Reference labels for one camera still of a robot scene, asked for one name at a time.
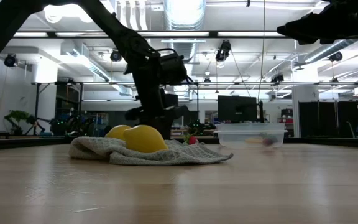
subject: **red object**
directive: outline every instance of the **red object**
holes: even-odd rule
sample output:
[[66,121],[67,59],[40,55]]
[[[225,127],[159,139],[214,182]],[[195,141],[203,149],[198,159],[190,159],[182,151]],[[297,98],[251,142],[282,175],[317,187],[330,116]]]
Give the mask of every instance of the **red object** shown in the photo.
[[196,144],[197,143],[197,138],[196,138],[196,136],[192,136],[192,137],[190,137],[189,138],[189,145],[190,144]]
[[293,124],[293,118],[282,118],[279,123]]

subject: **desk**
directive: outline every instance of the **desk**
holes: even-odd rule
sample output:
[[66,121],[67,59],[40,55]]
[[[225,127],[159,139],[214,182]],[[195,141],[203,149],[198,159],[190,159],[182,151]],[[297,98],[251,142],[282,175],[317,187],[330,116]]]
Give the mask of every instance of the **desk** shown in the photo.
[[68,144],[0,150],[0,224],[358,223],[358,149],[208,147],[234,157],[147,167],[70,159]]

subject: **red fruit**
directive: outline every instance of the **red fruit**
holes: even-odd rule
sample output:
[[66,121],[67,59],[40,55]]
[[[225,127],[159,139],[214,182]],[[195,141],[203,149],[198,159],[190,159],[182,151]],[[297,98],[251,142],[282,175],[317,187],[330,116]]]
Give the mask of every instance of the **red fruit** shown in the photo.
[[190,144],[196,144],[197,143],[197,138],[196,136],[192,136],[189,138],[189,145]]
[[267,138],[267,139],[264,139],[264,140],[262,141],[262,144],[263,144],[265,147],[269,147],[269,146],[271,146],[272,144],[274,144],[274,142],[273,142],[272,139]]

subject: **yellow fruit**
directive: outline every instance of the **yellow fruit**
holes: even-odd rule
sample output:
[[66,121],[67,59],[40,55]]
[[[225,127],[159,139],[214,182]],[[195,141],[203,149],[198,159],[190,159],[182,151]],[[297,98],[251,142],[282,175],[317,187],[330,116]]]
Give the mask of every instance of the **yellow fruit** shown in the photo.
[[127,149],[150,153],[168,149],[163,137],[155,128],[139,125],[124,131]]
[[115,126],[104,137],[125,140],[124,139],[124,131],[129,128],[131,128],[131,127],[128,125]]

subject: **ventilation duct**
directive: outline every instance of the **ventilation duct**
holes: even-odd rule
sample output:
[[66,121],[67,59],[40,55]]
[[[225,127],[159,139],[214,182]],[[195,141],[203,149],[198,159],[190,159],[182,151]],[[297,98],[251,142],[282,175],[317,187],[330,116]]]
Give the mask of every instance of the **ventilation duct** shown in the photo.
[[310,63],[315,63],[318,62],[322,59],[326,59],[329,56],[335,54],[336,52],[345,49],[346,47],[356,43],[358,41],[358,39],[349,39],[349,40],[339,40],[331,45],[323,45],[321,47],[319,47],[318,49],[304,55],[304,56],[297,56],[297,55],[291,55],[288,58],[286,58],[285,61],[282,61],[281,63],[279,63],[278,65],[276,65],[275,67],[273,67],[272,69],[270,69],[270,71],[268,73],[278,73],[283,71],[284,69],[290,67],[293,63],[293,60],[296,57],[299,57],[299,63],[295,62],[295,66],[300,66],[300,65],[305,65],[305,64],[310,64]]
[[[105,71],[101,65],[89,57],[89,49],[82,44],[81,49],[77,48],[72,40],[65,40],[60,46],[60,53],[62,55],[71,55],[76,58],[78,63],[84,65],[90,72],[102,78],[106,82],[121,82],[122,80],[112,79],[109,72]],[[132,96],[132,89],[121,86],[112,85],[120,95]]]
[[356,43],[358,39],[339,40],[329,46],[321,46],[315,51],[308,53],[303,58],[305,63],[315,63],[322,59],[328,58],[336,52],[345,49],[346,47]]
[[[165,26],[167,30],[201,30],[203,28],[206,0],[164,0]],[[169,43],[185,62],[195,62],[198,44],[195,39],[190,43]],[[186,65],[187,74],[191,75],[193,65]]]

